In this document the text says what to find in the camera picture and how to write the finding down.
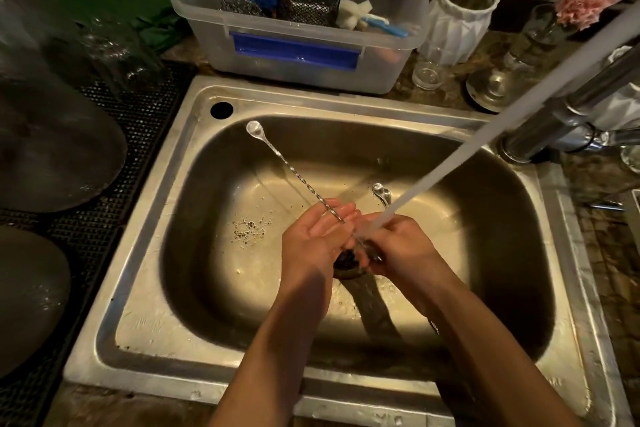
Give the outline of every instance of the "green cloth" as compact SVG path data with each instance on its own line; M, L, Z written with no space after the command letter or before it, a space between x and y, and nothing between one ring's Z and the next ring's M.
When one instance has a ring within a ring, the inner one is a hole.
M58 0L71 18L87 24L92 18L109 16L130 23L144 42L157 53L176 45L191 30L187 20L173 11L170 0Z

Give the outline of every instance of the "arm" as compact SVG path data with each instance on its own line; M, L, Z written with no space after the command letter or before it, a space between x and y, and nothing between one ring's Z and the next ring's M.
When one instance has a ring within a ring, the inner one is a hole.
M337 199L327 199L337 206ZM337 208L348 221L337 224L321 203L305 212L282 236L278 295L240 367L220 400L209 427L284 427L298 400L300 382L318 324L329 307L333 262L352 246L355 204Z
M387 275L434 322L496 422L508 427L580 425L513 335L455 275L414 220L396 216L371 238L386 256L384 266L371 266L372 271ZM362 254L358 260L368 262Z

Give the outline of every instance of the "forearm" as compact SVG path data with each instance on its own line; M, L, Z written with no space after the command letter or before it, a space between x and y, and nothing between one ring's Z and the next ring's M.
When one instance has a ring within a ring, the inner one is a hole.
M451 272L413 280L398 277L438 327L474 394L506 426L580 425L500 320Z
M210 427L284 427L320 315L308 297L276 299L220 400Z

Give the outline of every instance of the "clear plastic container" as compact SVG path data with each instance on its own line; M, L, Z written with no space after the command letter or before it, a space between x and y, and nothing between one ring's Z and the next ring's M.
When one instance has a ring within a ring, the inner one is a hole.
M429 0L370 0L372 13L405 38L300 24L220 10L222 0L171 0L219 71L358 91L391 90L411 51L424 42Z

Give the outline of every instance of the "black tray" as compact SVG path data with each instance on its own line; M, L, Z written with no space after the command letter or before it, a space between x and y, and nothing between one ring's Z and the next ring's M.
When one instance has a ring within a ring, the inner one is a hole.
M46 416L133 204L196 73L191 64L165 61L165 65L169 77L157 91L117 101L103 83L82 90L116 119L129 145L120 175L100 196L59 213L0 209L0 225L35 232L59 245L72 277L69 302L56 331L27 363L0 379L0 426L36 426Z

